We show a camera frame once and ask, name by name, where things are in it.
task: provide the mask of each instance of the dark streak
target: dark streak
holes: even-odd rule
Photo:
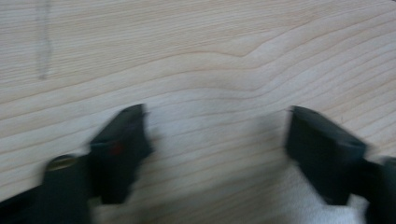
[[[52,47],[49,37],[50,0],[37,0],[37,72],[38,78],[46,79],[49,74],[49,63]]]

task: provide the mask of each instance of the black mechanical part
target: black mechanical part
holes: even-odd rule
[[[35,196],[34,224],[91,224],[86,158],[65,155],[50,161]]]
[[[346,205],[349,195],[369,203],[369,224],[396,223],[396,162],[364,159],[367,145],[318,112],[294,106],[286,152],[325,203]]]
[[[144,117],[142,105],[125,108],[90,142],[93,192],[104,204],[125,202],[140,162],[152,152]]]
[[[89,199],[123,203],[139,164],[153,151],[144,117],[143,105],[125,108],[93,138],[87,155],[50,161],[41,185],[0,203],[0,224],[89,224]]]

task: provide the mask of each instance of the wood grain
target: wood grain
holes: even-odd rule
[[[0,29],[0,200],[141,103],[156,152],[99,223],[361,223],[288,162],[290,105],[396,156],[393,1],[0,1]]]

